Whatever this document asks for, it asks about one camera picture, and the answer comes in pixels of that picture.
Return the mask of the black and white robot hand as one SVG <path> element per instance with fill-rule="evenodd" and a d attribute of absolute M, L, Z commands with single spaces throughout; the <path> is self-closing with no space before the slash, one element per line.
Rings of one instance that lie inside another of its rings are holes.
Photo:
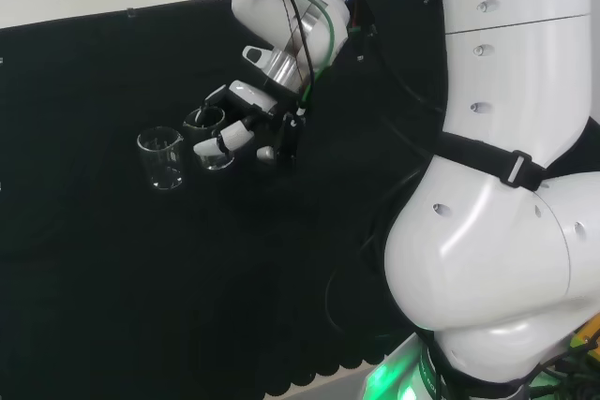
<path fill-rule="evenodd" d="M 184 120 L 192 138 L 192 150 L 202 167 L 223 170 L 235 154 L 267 131 L 273 139 L 256 150 L 265 164 L 290 168 L 306 125 L 306 110 L 293 100 L 277 100 L 244 81 L 223 84 Z"/>

